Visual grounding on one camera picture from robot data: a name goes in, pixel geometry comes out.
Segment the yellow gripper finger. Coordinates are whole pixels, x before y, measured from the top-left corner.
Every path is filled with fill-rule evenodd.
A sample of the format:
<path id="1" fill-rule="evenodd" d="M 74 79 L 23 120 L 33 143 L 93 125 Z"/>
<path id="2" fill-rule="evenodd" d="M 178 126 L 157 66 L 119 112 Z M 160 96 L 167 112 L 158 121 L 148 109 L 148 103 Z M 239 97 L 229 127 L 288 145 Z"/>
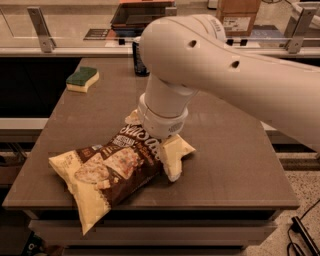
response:
<path id="1" fill-rule="evenodd" d="M 133 110 L 126 118 L 125 123 L 130 125 L 140 125 L 141 121 L 138 117 L 138 111 Z"/>
<path id="2" fill-rule="evenodd" d="M 192 152 L 192 146 L 181 136 L 174 135 L 161 142 L 160 160 L 171 182 L 177 181 L 182 174 L 182 158 Z"/>

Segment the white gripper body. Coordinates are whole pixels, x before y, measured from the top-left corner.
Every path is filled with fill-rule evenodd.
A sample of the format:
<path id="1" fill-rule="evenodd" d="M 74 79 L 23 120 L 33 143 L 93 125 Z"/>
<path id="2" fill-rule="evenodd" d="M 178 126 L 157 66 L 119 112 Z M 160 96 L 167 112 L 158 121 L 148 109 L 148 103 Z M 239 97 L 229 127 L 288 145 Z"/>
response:
<path id="1" fill-rule="evenodd" d="M 185 108 L 178 117 L 161 117 L 147 106 L 145 94 L 139 98 L 137 115 L 144 130 L 152 137 L 166 139 L 181 132 L 188 116 Z"/>

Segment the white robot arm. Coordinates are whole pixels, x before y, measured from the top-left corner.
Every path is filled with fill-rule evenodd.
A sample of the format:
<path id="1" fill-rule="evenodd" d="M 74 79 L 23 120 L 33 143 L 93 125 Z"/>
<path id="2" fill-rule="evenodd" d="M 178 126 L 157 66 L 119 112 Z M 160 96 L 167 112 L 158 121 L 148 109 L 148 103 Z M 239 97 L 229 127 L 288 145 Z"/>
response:
<path id="1" fill-rule="evenodd" d="M 239 51 L 211 15 L 151 22 L 140 56 L 150 76 L 136 113 L 149 135 L 180 133 L 188 102 L 204 91 L 320 152 L 319 68 Z"/>

